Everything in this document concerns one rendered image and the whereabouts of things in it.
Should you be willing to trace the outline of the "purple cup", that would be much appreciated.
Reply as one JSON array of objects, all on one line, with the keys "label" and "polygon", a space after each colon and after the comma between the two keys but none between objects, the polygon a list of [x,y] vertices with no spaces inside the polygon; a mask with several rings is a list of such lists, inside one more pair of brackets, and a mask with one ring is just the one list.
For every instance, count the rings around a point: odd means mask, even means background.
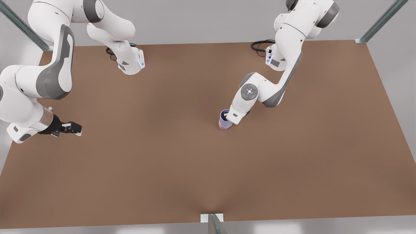
[{"label": "purple cup", "polygon": [[221,123],[223,126],[229,126],[233,124],[232,122],[226,119],[226,116],[228,115],[229,111],[229,109],[225,109],[220,113],[219,123]]}]

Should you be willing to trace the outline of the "silver frame post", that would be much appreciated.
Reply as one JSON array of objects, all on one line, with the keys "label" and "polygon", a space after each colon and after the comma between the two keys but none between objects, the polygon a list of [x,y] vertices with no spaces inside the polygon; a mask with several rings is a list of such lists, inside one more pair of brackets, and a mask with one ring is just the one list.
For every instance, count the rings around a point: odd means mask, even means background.
[{"label": "silver frame post", "polygon": [[395,0],[393,4],[382,14],[382,16],[364,33],[356,44],[367,44],[374,35],[408,2],[409,0]]},{"label": "silver frame post", "polygon": [[208,223],[208,234],[228,234],[224,228],[224,214],[201,214],[201,223]]},{"label": "silver frame post", "polygon": [[49,46],[35,33],[3,0],[0,0],[0,12],[9,19],[19,30],[21,30],[33,43],[42,51],[52,51],[53,46]]}]

